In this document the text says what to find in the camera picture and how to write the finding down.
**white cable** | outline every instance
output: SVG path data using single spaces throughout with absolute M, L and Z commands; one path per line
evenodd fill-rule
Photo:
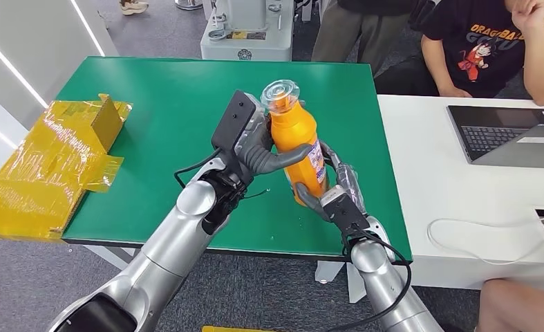
M 540 248 L 542 248 L 544 246 L 544 240 L 542 240 L 538 244 L 536 244 L 534 247 L 532 247 L 532 249 L 530 249 L 524 255 L 520 256 L 519 258 L 517 258 L 517 259 L 515 259 L 513 261 L 506 261 L 504 263 L 496 263 L 494 261 L 490 261 L 488 259 L 482 258 L 481 256 L 477 255 L 474 252 L 471 252 L 471 251 L 468 251 L 468 250 L 465 250 L 465 249 L 462 249 L 462 248 L 459 248 L 459 247 L 447 246 L 447 245 L 444 245 L 444 244 L 440 243 L 439 241 L 437 241 L 437 239 L 435 239 L 435 237 L 434 237 L 434 235 L 432 233 L 432 228 L 433 228 L 433 225 L 435 225 L 436 223 L 443 222 L 443 221 L 456 222 L 456 223 L 470 223 L 470 224 L 473 224 L 473 225 L 480 225 L 480 226 L 491 227 L 491 228 L 515 228 L 515 227 L 518 227 L 518 226 L 530 225 L 531 224 L 530 221 L 524 221 L 524 222 L 520 222 L 520 223 L 504 223 L 504 224 L 497 225 L 497 224 L 490 224 L 490 223 L 481 223 L 481 222 L 478 222 L 478 221 L 468 221 L 468 220 L 459 220 L 459 219 L 450 219 L 450 218 L 439 218 L 439 219 L 435 219 L 432 222 L 430 222 L 429 225 L 426 227 L 426 235 L 429 238 L 429 241 L 433 245 L 438 246 L 438 247 L 443 248 L 443 249 L 454 251 L 454 252 L 457 252 L 457 253 L 460 253 L 460 254 L 463 254 L 463 255 L 466 255 L 466 256 L 475 257 L 476 259 L 479 259 L 479 260 L 481 260 L 481 261 L 483 261 L 485 263 L 491 264 L 491 265 L 502 266 L 502 265 L 510 265 L 510 264 L 518 263 L 518 262 L 522 261 L 524 258 L 532 255 L 538 249 L 540 249 Z

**cartoon character print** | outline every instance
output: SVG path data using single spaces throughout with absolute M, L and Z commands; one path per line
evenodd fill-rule
M 467 72 L 467 77 L 470 81 L 475 82 L 479 76 L 479 69 L 486 69 L 489 64 L 485 63 L 484 58 L 491 55 L 495 49 L 496 43 L 494 39 L 484 41 L 481 44 L 473 47 L 471 52 L 465 56 L 466 52 L 463 50 L 463 60 L 457 65 L 462 71 Z

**t-shirt print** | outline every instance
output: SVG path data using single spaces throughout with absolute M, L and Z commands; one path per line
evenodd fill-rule
M 490 63 L 485 61 L 486 57 L 515 47 L 524 37 L 518 30 L 492 30 L 481 24 L 473 24 L 466 39 L 477 44 L 471 50 L 459 52 L 462 59 L 457 65 L 466 72 L 469 81 L 477 82 L 479 71 L 489 68 Z

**shoe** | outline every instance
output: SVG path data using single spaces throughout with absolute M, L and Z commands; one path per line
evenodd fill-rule
M 137 0 L 126 1 L 121 5 L 121 12 L 123 15 L 140 14 L 149 7 L 149 3 L 141 2 Z

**yellow box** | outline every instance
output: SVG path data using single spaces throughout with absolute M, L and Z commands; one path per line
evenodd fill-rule
M 105 192 L 123 158 L 107 155 L 131 105 L 54 101 L 0 169 L 0 239 L 56 241 L 85 190 Z
M 203 326 L 203 332 L 266 332 L 262 330 L 231 329 L 227 327 Z

